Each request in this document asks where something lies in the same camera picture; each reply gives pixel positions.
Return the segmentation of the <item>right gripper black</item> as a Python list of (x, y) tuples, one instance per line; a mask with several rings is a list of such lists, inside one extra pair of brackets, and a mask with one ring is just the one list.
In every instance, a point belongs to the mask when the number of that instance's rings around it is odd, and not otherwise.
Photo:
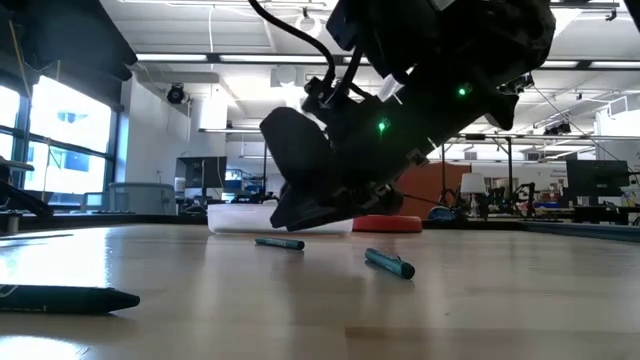
[(440, 78), (357, 103), (325, 128), (291, 108), (273, 110), (260, 130), (287, 185), (272, 227), (294, 232), (397, 212), (399, 176), (479, 117), (512, 127), (518, 100), (496, 85)]

